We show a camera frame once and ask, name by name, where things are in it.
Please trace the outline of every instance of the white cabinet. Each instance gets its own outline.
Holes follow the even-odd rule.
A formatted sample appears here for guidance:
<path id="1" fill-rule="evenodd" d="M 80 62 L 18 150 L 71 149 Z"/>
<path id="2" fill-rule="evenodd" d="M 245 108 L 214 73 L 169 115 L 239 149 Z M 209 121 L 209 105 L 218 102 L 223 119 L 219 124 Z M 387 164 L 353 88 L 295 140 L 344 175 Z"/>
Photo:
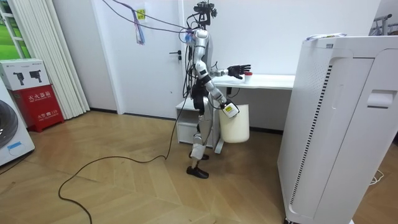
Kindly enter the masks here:
<path id="1" fill-rule="evenodd" d="M 178 143 L 184 142 L 193 144 L 193 135 L 197 132 L 199 112 L 193 107 L 193 100 L 191 100 L 190 98 L 187 99 L 185 106 L 182 108 L 183 104 L 184 101 L 175 107 L 175 111 L 177 113 L 176 117 L 180 114 L 181 110 L 183 110 L 177 121 Z M 212 128 L 206 146 L 213 147 L 218 142 L 219 138 L 220 133 L 217 131 L 214 132 Z"/>

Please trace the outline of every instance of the air purifier vent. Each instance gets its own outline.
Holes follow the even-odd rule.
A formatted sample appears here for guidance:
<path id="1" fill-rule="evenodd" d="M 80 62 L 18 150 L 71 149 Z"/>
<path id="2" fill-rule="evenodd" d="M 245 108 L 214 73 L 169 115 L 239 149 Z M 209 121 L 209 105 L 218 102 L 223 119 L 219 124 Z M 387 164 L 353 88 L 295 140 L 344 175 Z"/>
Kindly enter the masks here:
<path id="1" fill-rule="evenodd" d="M 308 135 L 307 143 L 306 143 L 305 150 L 304 150 L 304 155 L 303 155 L 303 158 L 301 160 L 300 169 L 298 170 L 298 175 L 297 175 L 297 178 L 296 178 L 296 182 L 294 184 L 292 198 L 290 199 L 290 204 L 291 205 L 293 204 L 293 201 L 294 201 L 294 198 L 295 198 L 295 195 L 296 195 L 296 191 L 297 191 L 297 187 L 299 186 L 301 174 L 303 172 L 303 168 L 304 168 L 304 164 L 305 164 L 305 159 L 307 158 L 308 149 L 310 148 L 311 139 L 312 139 L 312 136 L 313 136 L 313 131 L 315 129 L 315 125 L 317 124 L 319 111 L 321 110 L 323 97 L 325 96 L 326 87 L 327 87 L 328 82 L 329 82 L 329 77 L 330 77 L 330 73 L 331 73 L 332 67 L 333 67 L 332 65 L 329 65 L 328 71 L 326 73 L 325 81 L 323 82 L 322 91 L 321 91 L 321 94 L 320 94 L 320 97 L 319 97 L 319 101 L 318 101 L 318 105 L 317 105 L 317 110 L 315 111 L 315 114 L 314 114 L 314 117 L 313 117 L 311 129 L 310 129 L 310 134 Z"/>

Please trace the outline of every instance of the white curtain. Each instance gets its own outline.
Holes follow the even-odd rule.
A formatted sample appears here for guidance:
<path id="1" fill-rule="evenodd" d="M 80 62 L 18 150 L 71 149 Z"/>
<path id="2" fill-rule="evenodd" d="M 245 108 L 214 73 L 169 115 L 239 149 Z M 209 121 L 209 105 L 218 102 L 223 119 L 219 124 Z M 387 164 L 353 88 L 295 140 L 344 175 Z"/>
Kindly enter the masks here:
<path id="1" fill-rule="evenodd" d="M 8 0 L 8 3 L 30 56 L 44 61 L 63 117 L 70 119 L 90 110 L 52 0 Z"/>

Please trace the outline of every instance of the white bucket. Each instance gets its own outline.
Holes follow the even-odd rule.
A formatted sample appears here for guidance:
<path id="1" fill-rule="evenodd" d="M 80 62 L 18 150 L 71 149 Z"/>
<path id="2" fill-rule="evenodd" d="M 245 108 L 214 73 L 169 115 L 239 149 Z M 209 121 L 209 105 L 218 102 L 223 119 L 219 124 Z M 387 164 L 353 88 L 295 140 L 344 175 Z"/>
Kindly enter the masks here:
<path id="1" fill-rule="evenodd" d="M 222 110 L 220 113 L 221 136 L 224 142 L 240 143 L 249 139 L 249 105 L 238 105 L 239 113 L 228 118 Z"/>

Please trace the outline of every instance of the door handle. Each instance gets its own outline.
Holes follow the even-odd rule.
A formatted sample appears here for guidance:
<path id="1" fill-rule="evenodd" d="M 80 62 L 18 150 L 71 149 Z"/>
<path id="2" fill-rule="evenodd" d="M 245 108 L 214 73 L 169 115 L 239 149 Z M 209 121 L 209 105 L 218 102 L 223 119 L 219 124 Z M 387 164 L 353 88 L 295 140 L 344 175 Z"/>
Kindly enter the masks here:
<path id="1" fill-rule="evenodd" d="M 169 54 L 178 54 L 181 55 L 181 50 L 177 51 L 177 52 L 170 52 Z"/>

